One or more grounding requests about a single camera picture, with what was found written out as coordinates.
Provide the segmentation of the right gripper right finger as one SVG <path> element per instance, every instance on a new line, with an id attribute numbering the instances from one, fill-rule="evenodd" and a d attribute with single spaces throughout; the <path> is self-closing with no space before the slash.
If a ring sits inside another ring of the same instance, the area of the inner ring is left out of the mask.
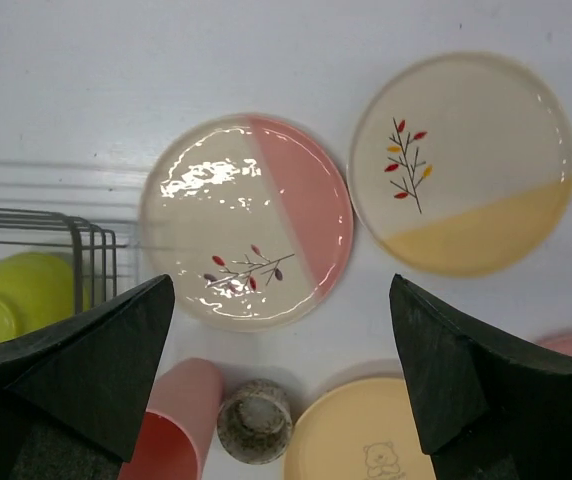
<path id="1" fill-rule="evenodd" d="M 395 275 L 392 328 L 420 446 L 439 479 L 572 479 L 572 357 Z"/>

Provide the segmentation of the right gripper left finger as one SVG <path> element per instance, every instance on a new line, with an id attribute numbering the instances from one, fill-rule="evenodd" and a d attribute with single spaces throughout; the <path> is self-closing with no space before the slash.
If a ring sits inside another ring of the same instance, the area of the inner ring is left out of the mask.
<path id="1" fill-rule="evenodd" d="M 0 479 L 115 479 L 131 460 L 174 308 L 159 275 L 0 343 Z"/>

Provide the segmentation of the yellow cream leaf plate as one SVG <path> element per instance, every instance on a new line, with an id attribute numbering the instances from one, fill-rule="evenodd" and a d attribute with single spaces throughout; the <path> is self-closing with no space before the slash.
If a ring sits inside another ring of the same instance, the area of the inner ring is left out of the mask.
<path id="1" fill-rule="evenodd" d="M 547 83 L 491 52 L 421 60 L 372 100 L 347 180 L 372 239 L 415 269 L 502 270 L 557 227 L 572 198 L 572 127 Z"/>

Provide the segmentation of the lime green bowl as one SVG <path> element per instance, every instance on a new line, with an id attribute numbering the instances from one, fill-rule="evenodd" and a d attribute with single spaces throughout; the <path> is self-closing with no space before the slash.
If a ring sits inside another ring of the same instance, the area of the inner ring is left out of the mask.
<path id="1" fill-rule="evenodd" d="M 64 255 L 33 251 L 0 260 L 0 343 L 74 316 L 74 281 Z"/>

